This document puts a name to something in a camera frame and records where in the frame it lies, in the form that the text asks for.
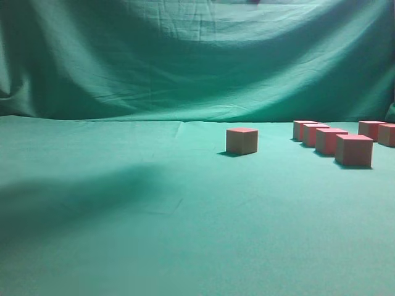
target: cube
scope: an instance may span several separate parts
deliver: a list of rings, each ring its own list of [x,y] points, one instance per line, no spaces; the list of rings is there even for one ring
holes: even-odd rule
[[[307,147],[315,146],[315,135],[317,128],[330,128],[329,125],[323,123],[306,123],[303,124],[303,144]]]
[[[337,134],[348,134],[348,131],[339,128],[317,128],[315,150],[324,155],[334,156]]]
[[[258,130],[232,128],[227,130],[227,152],[239,155],[258,151]]]
[[[345,166],[370,167],[373,139],[361,134],[337,134],[335,159]]]
[[[303,140],[303,124],[305,123],[317,123],[317,122],[311,120],[294,120],[293,139],[298,141]]]
[[[379,125],[377,141],[381,145],[395,147],[395,125]]]
[[[358,126],[358,134],[363,134],[373,141],[377,142],[378,137],[378,126],[385,124],[382,121],[360,121]]]

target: green backdrop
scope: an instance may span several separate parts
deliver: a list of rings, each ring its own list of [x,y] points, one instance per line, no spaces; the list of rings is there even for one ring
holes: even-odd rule
[[[1,0],[0,115],[395,119],[392,0]]]

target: table surface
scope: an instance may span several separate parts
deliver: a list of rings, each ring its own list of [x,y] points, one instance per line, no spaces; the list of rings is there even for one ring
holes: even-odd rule
[[[395,149],[343,168],[292,128],[0,118],[0,293],[392,295]]]

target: red object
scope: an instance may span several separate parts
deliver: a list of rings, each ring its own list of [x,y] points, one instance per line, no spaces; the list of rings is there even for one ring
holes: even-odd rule
[[[303,140],[303,124],[305,123],[317,123],[311,120],[294,120],[294,133],[293,139],[302,141]]]
[[[317,128],[315,150],[325,155],[335,155],[337,134],[348,134],[348,131],[339,128]]]
[[[258,130],[232,128],[227,130],[227,152],[245,155],[258,151]]]
[[[395,147],[395,125],[379,125],[377,141],[381,145]]]
[[[362,120],[359,122],[358,134],[363,134],[364,136],[369,137],[370,139],[373,139],[373,141],[377,142],[378,126],[382,124],[385,124],[385,122]]]
[[[336,135],[338,163],[346,166],[372,166],[373,139],[360,134]]]
[[[307,123],[303,124],[303,144],[308,147],[315,146],[315,137],[317,128],[330,128],[329,125],[323,123]]]

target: block top face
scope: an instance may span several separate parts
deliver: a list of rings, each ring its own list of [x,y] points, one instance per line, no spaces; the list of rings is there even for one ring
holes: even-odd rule
[[[296,123],[317,123],[316,121],[312,120],[294,120]]]
[[[338,134],[337,137],[343,140],[363,140],[363,141],[372,141],[373,139],[366,137],[362,134]]]
[[[380,126],[385,126],[386,128],[395,128],[395,123],[386,123],[386,124],[380,125]]]
[[[308,123],[304,126],[308,128],[329,128],[329,125],[324,125],[323,123]]]
[[[251,131],[258,131],[258,130],[253,129],[253,128],[231,128],[231,129],[228,129],[228,131],[236,131],[239,133],[249,133]]]
[[[348,131],[340,128],[318,128],[317,131],[322,131],[324,133],[348,133]]]
[[[375,121],[375,120],[361,120],[360,123],[368,123],[370,125],[380,125],[380,124],[385,124],[386,122],[382,121]]]

